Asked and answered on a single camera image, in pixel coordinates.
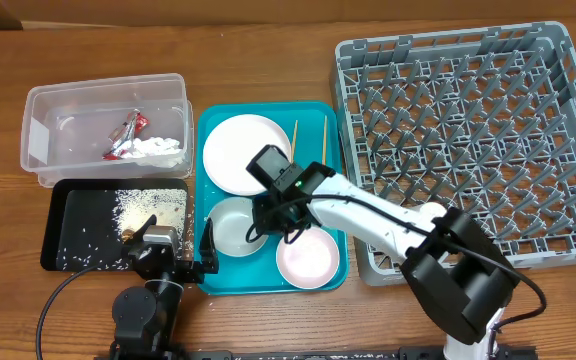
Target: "chopstick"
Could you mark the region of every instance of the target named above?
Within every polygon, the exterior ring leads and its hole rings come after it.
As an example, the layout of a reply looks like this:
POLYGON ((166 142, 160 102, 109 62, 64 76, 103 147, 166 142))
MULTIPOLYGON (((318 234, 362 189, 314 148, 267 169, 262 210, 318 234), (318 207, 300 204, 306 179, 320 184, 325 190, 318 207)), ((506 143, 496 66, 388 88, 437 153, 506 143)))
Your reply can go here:
POLYGON ((295 161, 295 148, 297 147, 297 126, 299 125, 299 120, 295 120, 295 131, 292 134, 292 149, 290 158, 295 161))
POLYGON ((328 132, 328 116, 324 115, 324 149, 321 152, 321 163, 326 165, 326 133, 328 132))

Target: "white plate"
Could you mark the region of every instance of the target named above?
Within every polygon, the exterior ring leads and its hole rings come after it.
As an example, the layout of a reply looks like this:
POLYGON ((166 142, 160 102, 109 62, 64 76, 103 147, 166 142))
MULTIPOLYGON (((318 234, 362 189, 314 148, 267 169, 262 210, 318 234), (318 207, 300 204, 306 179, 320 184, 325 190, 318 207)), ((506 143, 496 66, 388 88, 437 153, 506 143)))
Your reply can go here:
POLYGON ((290 245, 283 240, 279 242, 277 267, 292 286, 316 289, 326 285, 337 273, 339 247, 330 234, 311 227, 290 245))
MULTIPOLYGON (((215 205, 208 215, 213 223, 215 248, 224 255, 233 257, 248 256, 255 253, 268 239, 262 235, 253 243, 246 242, 246 232, 252 225, 252 200, 231 197, 215 205)), ((253 230, 251 238, 257 233, 253 230)))
POLYGON ((222 190, 240 196, 266 189, 246 171, 266 145, 275 145, 290 159, 290 140, 272 120, 259 115, 237 115, 217 125, 204 144, 204 168, 222 190))

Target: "blue tray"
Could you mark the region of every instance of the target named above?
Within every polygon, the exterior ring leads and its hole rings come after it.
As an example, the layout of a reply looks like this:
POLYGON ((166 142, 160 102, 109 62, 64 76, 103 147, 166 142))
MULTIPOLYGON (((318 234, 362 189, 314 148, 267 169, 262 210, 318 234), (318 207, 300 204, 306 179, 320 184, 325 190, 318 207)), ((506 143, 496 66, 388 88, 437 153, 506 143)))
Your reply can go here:
MULTIPOLYGON (((318 101, 217 105, 207 109, 199 118, 197 135, 197 182, 195 194, 195 259, 199 258, 199 241, 210 210, 220 201, 233 195, 218 188, 206 174, 203 164, 204 143, 208 134, 222 121, 241 114, 257 114, 275 121, 292 141, 295 120, 299 120, 295 161, 306 168, 313 161, 321 161, 324 115, 328 116, 326 165, 341 173, 341 150, 337 120, 333 110, 318 101)), ((337 242, 341 261, 337 274, 325 286, 316 289, 332 290, 348 276, 348 243, 342 231, 325 229, 337 242)), ((219 273, 207 274, 199 287, 211 295, 241 295, 308 291, 298 289, 284 280, 275 260, 278 236, 271 236, 263 247, 250 256, 234 258, 221 253, 219 273)))

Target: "clear plastic container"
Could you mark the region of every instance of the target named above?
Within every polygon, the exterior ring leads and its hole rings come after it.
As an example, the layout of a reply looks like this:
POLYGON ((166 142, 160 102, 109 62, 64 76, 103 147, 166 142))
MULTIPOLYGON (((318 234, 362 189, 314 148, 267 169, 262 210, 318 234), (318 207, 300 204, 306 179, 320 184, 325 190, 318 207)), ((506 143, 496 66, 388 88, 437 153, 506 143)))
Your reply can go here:
POLYGON ((39 86, 28 93, 21 128, 21 167, 52 187, 64 178, 185 178, 192 172, 193 116, 179 74, 100 79, 39 86), (139 134, 173 138, 171 155, 103 160, 108 136, 138 109, 150 120, 139 134))

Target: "gray dish rack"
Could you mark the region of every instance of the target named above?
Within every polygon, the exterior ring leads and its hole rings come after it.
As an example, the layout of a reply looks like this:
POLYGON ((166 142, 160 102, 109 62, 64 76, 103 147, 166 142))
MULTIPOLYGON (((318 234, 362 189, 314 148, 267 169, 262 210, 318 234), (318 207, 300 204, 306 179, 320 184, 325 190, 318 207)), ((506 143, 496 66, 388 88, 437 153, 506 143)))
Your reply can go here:
MULTIPOLYGON (((562 24, 349 40, 335 57, 352 182, 468 211, 516 267, 576 264, 576 52, 562 24)), ((355 242, 366 283, 405 281, 355 242)))

